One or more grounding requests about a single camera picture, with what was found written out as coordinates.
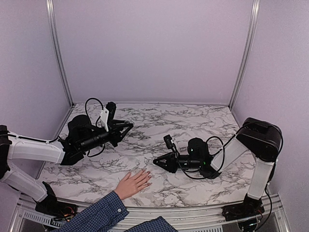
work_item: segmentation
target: marble table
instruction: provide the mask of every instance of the marble table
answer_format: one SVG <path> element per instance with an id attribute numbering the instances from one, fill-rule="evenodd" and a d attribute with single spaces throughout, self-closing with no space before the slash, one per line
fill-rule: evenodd
<path id="1" fill-rule="evenodd" d="M 87 109 L 95 123 L 100 105 L 91 103 Z M 84 104 L 77 104 L 68 121 L 84 113 Z M 181 170 L 171 174 L 153 164 L 154 158 L 169 152 L 163 141 L 167 134 L 176 139 L 181 154 L 186 154 L 187 142 L 194 137 L 205 141 L 216 135 L 227 142 L 238 129 L 228 107 L 122 103 L 117 104 L 115 119 L 134 122 L 134 128 L 118 147 L 107 144 L 101 155 L 85 157 L 73 166 L 45 164 L 40 180 L 49 183 L 56 196 L 94 203 L 115 189 L 127 172 L 146 168 L 153 175 L 152 185 L 124 200 L 125 206 L 187 207 L 243 200 L 255 164 L 250 152 L 243 154 L 214 180 L 189 179 Z M 65 126 L 60 136 L 65 138 L 67 134 L 68 128 Z M 210 143 L 210 152 L 215 153 L 220 144 L 215 140 Z M 90 154 L 100 150 L 101 147 L 95 148 Z"/>

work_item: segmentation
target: human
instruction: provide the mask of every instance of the human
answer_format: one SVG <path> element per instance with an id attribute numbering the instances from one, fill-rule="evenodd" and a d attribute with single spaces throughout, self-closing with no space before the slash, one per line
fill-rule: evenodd
<path id="1" fill-rule="evenodd" d="M 129 172 L 120 180 L 114 191 L 53 232 L 107 232 L 129 214 L 122 200 L 150 186 L 151 177 L 150 172 L 146 170 L 141 170 L 136 175 L 131 175 Z M 162 217 L 158 217 L 134 226 L 126 232 L 177 232 L 177 230 Z"/>

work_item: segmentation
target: plaid shirt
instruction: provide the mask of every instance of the plaid shirt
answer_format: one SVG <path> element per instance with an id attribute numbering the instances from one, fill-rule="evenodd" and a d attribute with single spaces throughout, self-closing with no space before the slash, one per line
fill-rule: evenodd
<path id="1" fill-rule="evenodd" d="M 107 232 L 129 212 L 115 192 L 86 208 L 53 232 Z M 132 227 L 126 232 L 177 232 L 162 217 Z"/>

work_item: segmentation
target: wall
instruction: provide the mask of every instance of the wall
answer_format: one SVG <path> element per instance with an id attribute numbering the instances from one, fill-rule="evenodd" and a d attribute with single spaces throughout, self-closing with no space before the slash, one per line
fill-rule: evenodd
<path id="1" fill-rule="evenodd" d="M 75 102 L 228 105 L 252 0 L 55 0 Z"/>
<path id="2" fill-rule="evenodd" d="M 308 228 L 309 1 L 262 0 L 249 63 L 234 108 L 278 125 L 285 138 L 273 192 L 279 192 L 291 231 Z"/>
<path id="3" fill-rule="evenodd" d="M 45 1 L 0 3 L 0 124 L 10 131 L 52 139 L 69 109 L 56 65 Z M 17 162 L 35 175 L 41 162 Z M 0 231 L 5 232 L 18 192 L 0 183 Z"/>

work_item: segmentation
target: finger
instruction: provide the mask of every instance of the finger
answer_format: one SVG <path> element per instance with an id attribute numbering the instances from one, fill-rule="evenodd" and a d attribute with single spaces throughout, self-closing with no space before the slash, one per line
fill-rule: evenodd
<path id="1" fill-rule="evenodd" d="M 137 190 L 138 190 L 138 191 L 141 191 L 141 190 L 143 190 L 144 188 L 150 186 L 151 184 L 152 184 L 152 183 L 143 184 L 142 186 L 139 186 L 139 187 L 137 188 Z"/>
<path id="2" fill-rule="evenodd" d="M 128 180 L 130 178 L 130 176 L 131 176 L 131 172 L 128 172 L 121 181 Z"/>
<path id="3" fill-rule="evenodd" d="M 140 177 L 137 178 L 137 179 L 135 180 L 135 183 L 138 183 L 138 182 L 142 181 L 142 180 L 145 179 L 149 174 L 150 174 L 150 171 L 144 173 L 143 175 L 140 175 Z"/>
<path id="4" fill-rule="evenodd" d="M 137 187 L 142 186 L 143 184 L 147 183 L 148 180 L 150 180 L 151 175 L 147 176 L 145 179 L 141 180 L 140 182 L 137 183 Z"/>
<path id="5" fill-rule="evenodd" d="M 132 176 L 131 178 L 132 178 L 133 180 L 136 180 L 137 178 L 140 177 L 140 175 L 142 175 L 142 174 L 144 173 L 144 171 L 145 171 L 145 170 L 139 171 L 136 175 Z"/>

